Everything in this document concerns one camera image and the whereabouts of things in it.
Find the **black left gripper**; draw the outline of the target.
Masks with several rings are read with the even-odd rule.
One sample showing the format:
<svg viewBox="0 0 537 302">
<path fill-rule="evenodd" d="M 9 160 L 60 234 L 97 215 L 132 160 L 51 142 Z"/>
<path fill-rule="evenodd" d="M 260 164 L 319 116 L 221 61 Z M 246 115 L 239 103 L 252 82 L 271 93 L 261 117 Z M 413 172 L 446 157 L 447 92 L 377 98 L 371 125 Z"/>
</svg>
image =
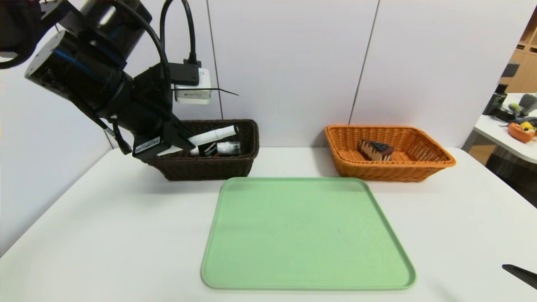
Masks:
<svg viewBox="0 0 537 302">
<path fill-rule="evenodd" d="M 120 128 L 132 133 L 132 145 L 127 143 Z M 118 112 L 117 145 L 123 154 L 132 154 L 138 160 L 148 161 L 171 149 L 190 151 L 193 133 L 172 112 Z"/>
</svg>

